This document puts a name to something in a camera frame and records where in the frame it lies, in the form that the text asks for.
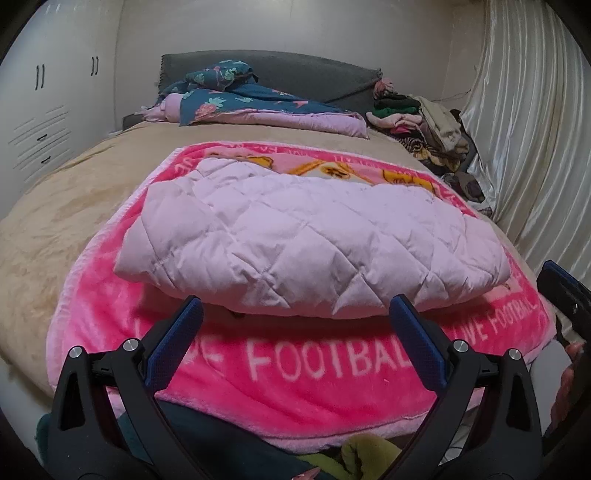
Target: green clothing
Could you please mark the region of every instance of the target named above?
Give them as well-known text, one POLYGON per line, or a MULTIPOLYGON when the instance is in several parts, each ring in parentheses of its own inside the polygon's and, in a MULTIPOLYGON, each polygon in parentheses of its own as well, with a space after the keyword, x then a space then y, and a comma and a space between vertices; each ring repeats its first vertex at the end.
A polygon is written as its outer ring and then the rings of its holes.
POLYGON ((400 454, 400 449, 372 433, 353 435, 341 447, 342 463, 314 453, 299 458, 318 466, 337 480, 378 480, 400 454))
POLYGON ((406 97, 404 100, 395 100, 393 98, 381 98, 374 102, 376 108, 421 108, 421 102, 414 98, 406 97))
POLYGON ((378 118, 386 118, 395 113, 410 113, 411 115, 418 114, 418 109, 410 106, 408 108, 374 108, 374 115, 378 118))

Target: gray headboard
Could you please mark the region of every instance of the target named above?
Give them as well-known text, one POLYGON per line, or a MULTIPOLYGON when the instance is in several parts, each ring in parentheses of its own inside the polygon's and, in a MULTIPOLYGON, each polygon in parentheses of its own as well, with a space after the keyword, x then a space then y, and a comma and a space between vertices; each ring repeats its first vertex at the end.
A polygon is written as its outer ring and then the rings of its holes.
POLYGON ((372 90, 382 71, 298 53, 265 50, 206 50, 162 56, 158 90, 182 80, 188 72, 221 60, 248 63, 259 84, 302 98, 330 103, 362 115, 371 111, 372 90))

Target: floral pillow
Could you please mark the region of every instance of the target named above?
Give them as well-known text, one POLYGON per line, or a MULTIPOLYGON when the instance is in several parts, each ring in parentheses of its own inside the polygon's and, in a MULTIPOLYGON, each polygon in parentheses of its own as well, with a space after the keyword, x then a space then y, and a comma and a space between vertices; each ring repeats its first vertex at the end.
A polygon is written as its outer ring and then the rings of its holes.
POLYGON ((240 60, 223 60, 204 70, 188 73, 185 82, 197 83, 202 88, 223 92, 233 82, 252 76, 252 67, 240 60))

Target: metal rivet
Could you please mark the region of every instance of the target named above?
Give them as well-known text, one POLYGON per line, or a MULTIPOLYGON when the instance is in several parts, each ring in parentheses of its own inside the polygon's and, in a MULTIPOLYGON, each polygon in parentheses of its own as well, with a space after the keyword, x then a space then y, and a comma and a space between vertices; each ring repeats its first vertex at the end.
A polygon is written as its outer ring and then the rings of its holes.
POLYGON ((453 348, 456 352, 467 352, 468 344, 464 340, 456 340, 453 342, 453 348))
POLYGON ((68 353, 71 358, 78 358, 82 355, 82 347, 81 346, 74 346, 70 349, 70 353, 68 353))
POLYGON ((509 356, 513 360, 521 360, 521 352, 517 348, 509 348, 509 356))
POLYGON ((123 350, 127 352, 133 352, 139 345, 139 342, 135 338, 130 338, 123 342, 123 350))

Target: folded comforter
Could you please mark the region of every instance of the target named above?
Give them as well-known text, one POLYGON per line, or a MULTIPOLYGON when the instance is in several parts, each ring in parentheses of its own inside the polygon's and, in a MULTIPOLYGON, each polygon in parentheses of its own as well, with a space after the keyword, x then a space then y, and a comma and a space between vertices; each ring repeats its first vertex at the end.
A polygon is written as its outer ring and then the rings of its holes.
POLYGON ((154 107, 141 113, 147 121, 174 118, 181 126, 198 122, 262 124, 367 138, 366 123, 358 113, 263 87, 257 81, 248 64, 223 60, 188 73, 184 80, 160 92, 154 107), (171 108, 165 108, 164 102, 175 94, 182 98, 175 98, 171 108))
POLYGON ((148 189, 115 272, 248 314, 382 315, 470 300, 509 278, 484 221, 427 189, 280 174, 207 158, 148 189))

